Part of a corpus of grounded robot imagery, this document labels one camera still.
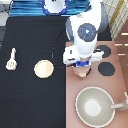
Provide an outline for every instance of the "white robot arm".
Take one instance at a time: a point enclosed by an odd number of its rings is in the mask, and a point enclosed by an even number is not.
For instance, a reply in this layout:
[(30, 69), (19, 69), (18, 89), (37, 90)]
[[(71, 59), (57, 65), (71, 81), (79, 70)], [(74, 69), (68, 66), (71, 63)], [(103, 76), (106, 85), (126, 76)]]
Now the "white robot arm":
[[(92, 7), (90, 11), (71, 16), (66, 21), (66, 34), (74, 45), (65, 48), (64, 64), (76, 63), (76, 66), (89, 66), (91, 62), (102, 59), (104, 52), (94, 49), (98, 33), (106, 28), (108, 19), (100, 0), (91, 0), (90, 5)], [(88, 63), (82, 62), (86, 58), (90, 58)]]
[(66, 0), (44, 0), (44, 13), (48, 15), (63, 14), (67, 11)]

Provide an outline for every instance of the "white bowl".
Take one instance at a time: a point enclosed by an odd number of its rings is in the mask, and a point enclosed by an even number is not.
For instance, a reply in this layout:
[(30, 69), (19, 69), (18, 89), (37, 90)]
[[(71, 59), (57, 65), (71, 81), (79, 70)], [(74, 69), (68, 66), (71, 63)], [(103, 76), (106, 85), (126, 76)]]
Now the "white bowl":
[(87, 87), (76, 98), (76, 111), (79, 118), (91, 127), (105, 127), (114, 118), (112, 97), (99, 87)]

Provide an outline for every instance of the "white spoon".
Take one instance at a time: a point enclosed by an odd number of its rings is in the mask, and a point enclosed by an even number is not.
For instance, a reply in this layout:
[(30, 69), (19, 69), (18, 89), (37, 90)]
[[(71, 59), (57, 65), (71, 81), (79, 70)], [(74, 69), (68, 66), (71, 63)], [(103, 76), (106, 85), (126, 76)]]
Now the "white spoon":
[(7, 65), (6, 65), (6, 68), (8, 70), (15, 70), (16, 69), (17, 62), (15, 61), (15, 53), (16, 53), (16, 50), (15, 50), (15, 48), (13, 48), (12, 52), (11, 52), (11, 58), (7, 62)]

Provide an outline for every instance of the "black round base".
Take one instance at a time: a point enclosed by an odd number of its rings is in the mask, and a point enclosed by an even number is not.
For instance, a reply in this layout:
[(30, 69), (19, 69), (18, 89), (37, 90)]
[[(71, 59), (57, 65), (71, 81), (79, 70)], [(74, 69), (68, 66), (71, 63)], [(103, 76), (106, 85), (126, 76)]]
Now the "black round base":
[(111, 54), (111, 49), (106, 45), (99, 45), (96, 47), (96, 49), (100, 49), (101, 51), (104, 51), (103, 58), (108, 57)]
[(112, 76), (115, 73), (115, 68), (110, 62), (102, 62), (98, 66), (98, 71), (103, 76)]

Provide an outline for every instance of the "small round object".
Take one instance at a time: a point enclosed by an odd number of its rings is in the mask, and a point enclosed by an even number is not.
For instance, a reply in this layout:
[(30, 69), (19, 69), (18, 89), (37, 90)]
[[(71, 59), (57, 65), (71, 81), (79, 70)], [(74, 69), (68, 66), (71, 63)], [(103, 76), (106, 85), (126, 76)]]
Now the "small round object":
[(35, 65), (34, 71), (39, 78), (48, 78), (52, 75), (54, 66), (48, 60), (41, 60)]
[(85, 23), (78, 28), (77, 33), (78, 36), (85, 42), (91, 42), (95, 39), (97, 31), (94, 25)]
[(74, 67), (73, 66), (73, 72), (79, 76), (79, 77), (86, 77), (87, 75), (89, 75), (91, 71), (90, 66), (85, 66), (85, 67)]
[(110, 62), (102, 62), (98, 66), (98, 71), (103, 76), (112, 76), (115, 73), (115, 67)]

